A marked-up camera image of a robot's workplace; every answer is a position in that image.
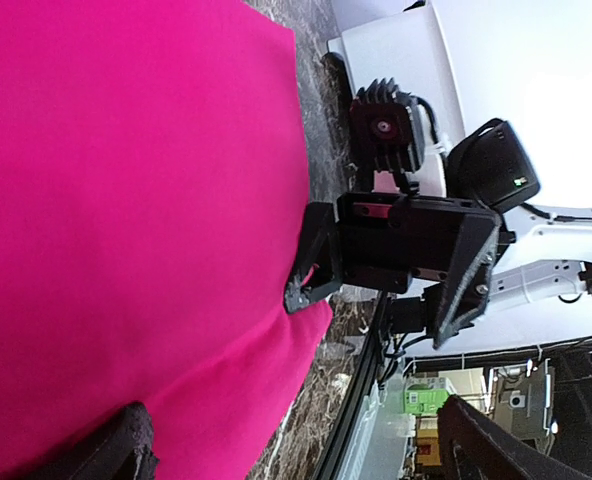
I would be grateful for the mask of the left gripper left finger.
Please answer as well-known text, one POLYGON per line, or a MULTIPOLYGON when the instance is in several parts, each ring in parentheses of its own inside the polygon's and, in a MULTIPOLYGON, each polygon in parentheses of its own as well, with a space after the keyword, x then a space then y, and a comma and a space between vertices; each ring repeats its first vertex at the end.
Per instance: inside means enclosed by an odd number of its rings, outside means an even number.
POLYGON ((59 458, 29 473, 28 479, 149 480, 159 459, 154 428, 144 404, 131 403, 59 458))

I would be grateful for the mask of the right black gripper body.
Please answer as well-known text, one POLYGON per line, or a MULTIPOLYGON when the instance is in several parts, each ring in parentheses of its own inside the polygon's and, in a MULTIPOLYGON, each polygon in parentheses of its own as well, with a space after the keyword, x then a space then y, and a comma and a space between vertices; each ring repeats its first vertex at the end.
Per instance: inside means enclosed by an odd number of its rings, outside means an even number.
POLYGON ((463 216, 490 210, 472 200, 346 193, 337 201, 343 281, 403 294, 414 279, 446 280, 463 216))

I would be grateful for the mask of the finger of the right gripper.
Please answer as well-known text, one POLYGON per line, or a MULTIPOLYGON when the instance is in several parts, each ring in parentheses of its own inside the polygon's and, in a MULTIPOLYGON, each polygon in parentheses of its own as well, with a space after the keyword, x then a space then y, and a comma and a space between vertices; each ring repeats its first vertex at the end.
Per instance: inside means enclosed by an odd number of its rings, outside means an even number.
POLYGON ((491 210, 475 210, 463 216, 437 303, 434 349, 470 328, 484 313, 500 226, 500 217, 491 210))
POLYGON ((284 291, 288 314, 326 300, 342 285, 340 240, 334 206, 312 202, 305 209, 298 248, 284 291))

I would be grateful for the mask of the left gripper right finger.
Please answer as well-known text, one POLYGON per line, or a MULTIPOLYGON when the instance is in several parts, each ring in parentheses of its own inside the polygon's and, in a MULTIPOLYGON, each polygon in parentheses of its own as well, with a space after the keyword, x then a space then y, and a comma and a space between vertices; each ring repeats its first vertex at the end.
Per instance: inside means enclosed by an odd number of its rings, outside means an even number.
POLYGON ((574 479, 576 470, 516 439, 457 395, 438 410, 446 479, 574 479))

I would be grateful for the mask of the red garment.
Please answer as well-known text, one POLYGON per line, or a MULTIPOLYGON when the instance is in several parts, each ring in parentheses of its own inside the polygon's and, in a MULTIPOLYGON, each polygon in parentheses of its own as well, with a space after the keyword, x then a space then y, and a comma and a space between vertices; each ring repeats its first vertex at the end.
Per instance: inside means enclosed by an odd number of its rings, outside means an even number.
POLYGON ((243 479, 332 312, 294 33, 239 1, 0 1, 0 479, 143 403, 160 479, 243 479))

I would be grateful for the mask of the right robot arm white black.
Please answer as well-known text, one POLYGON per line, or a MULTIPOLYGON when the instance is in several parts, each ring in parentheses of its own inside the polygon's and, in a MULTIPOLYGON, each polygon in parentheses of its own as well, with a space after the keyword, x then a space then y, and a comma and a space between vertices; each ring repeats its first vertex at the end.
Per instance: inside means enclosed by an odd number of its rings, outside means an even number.
POLYGON ((592 296, 592 208, 499 214, 475 201, 347 193, 304 213, 284 291, 296 313, 350 285, 382 294, 383 334, 442 347, 488 311, 592 296))

